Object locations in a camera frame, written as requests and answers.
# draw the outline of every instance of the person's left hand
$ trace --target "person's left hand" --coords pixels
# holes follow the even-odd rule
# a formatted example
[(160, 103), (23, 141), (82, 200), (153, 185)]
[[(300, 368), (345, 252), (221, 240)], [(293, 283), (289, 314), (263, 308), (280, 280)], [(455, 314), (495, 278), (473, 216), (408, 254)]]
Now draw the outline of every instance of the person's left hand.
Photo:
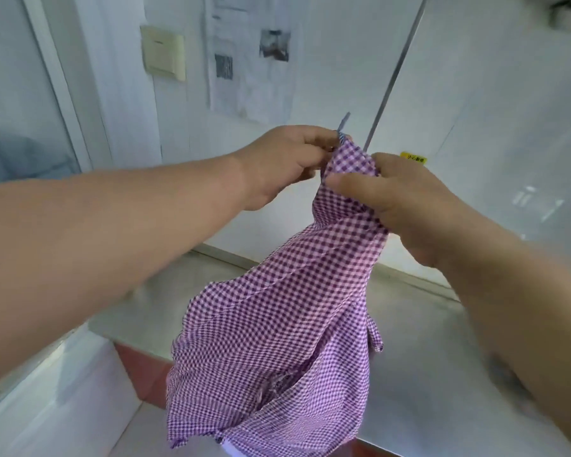
[(244, 170), (245, 209), (258, 210), (290, 184), (315, 176), (339, 144), (335, 130), (291, 125), (267, 131), (233, 153)]

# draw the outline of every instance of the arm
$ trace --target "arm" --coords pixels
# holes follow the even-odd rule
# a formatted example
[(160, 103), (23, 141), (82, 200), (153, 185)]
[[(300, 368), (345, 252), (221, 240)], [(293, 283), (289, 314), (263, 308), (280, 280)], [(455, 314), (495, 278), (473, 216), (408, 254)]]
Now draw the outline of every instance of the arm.
[(0, 184), (0, 376), (312, 177), (337, 144), (332, 130), (280, 127), (209, 160)]
[(571, 271), (474, 211), (417, 162), (375, 154), (381, 177), (328, 178), (442, 271), (474, 326), (571, 439)]

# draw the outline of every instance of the light switch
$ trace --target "light switch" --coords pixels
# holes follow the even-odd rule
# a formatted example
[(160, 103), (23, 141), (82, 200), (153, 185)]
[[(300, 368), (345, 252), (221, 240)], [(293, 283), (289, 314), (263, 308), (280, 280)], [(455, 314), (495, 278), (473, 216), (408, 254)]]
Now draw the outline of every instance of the light switch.
[(144, 68), (148, 73), (183, 82), (186, 79), (184, 37), (149, 25), (143, 25), (141, 30)]

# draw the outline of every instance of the garment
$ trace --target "garment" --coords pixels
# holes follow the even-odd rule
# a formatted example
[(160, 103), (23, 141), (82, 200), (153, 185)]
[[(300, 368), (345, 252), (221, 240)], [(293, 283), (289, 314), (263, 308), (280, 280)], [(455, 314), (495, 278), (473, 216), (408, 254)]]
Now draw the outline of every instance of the garment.
[(248, 457), (323, 457), (355, 437), (369, 348), (382, 349), (365, 295), (387, 231), (323, 184), (331, 172), (377, 175), (345, 141), (322, 173), (315, 222), (190, 301), (167, 379), (172, 447), (212, 434)]

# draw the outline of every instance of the purple gingham fabric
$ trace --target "purple gingham fabric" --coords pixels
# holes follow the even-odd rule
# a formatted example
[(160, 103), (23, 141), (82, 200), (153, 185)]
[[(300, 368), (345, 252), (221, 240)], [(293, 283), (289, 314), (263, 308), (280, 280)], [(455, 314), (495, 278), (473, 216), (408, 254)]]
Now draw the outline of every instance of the purple gingham fabric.
[[(350, 141), (322, 178), (332, 172), (377, 175)], [(167, 378), (172, 447), (210, 434), (249, 457), (323, 457), (355, 437), (368, 349), (383, 347), (366, 284), (387, 231), (323, 183), (313, 216), (259, 266), (190, 301)]]

